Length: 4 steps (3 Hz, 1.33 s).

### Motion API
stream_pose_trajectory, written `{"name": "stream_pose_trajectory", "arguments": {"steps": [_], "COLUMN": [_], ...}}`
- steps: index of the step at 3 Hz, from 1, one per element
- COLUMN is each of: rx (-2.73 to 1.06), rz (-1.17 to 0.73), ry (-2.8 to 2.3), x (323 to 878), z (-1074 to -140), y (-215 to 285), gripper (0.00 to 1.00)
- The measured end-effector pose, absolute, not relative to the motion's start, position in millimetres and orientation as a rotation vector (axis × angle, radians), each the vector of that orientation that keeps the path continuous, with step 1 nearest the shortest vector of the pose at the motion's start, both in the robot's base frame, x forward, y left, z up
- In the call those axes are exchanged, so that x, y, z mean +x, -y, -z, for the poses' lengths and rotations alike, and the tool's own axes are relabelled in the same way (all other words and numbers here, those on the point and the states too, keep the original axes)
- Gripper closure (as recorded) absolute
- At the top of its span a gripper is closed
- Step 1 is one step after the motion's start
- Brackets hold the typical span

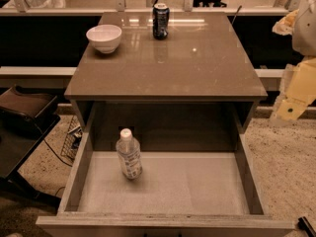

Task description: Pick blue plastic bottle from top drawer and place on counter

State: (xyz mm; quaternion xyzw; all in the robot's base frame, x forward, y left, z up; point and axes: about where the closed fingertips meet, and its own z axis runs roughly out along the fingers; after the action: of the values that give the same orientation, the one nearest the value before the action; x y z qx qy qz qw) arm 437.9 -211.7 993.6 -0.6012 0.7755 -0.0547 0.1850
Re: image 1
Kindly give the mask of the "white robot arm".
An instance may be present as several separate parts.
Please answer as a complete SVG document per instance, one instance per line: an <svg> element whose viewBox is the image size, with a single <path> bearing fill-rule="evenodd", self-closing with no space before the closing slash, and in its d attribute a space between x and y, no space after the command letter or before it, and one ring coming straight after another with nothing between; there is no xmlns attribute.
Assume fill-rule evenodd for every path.
<svg viewBox="0 0 316 237"><path fill-rule="evenodd" d="M273 32L292 36L292 48L303 55L297 65L287 64L271 120L297 120L316 100L316 0L304 0L273 26Z"/></svg>

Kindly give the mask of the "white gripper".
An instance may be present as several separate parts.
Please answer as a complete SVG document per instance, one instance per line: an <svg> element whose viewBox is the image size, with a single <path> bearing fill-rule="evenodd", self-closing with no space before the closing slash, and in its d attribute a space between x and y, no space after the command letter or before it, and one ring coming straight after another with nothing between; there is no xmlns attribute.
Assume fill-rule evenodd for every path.
<svg viewBox="0 0 316 237"><path fill-rule="evenodd" d="M287 64L273 106L271 120L297 120L316 100L316 57L304 57L297 65Z"/></svg>

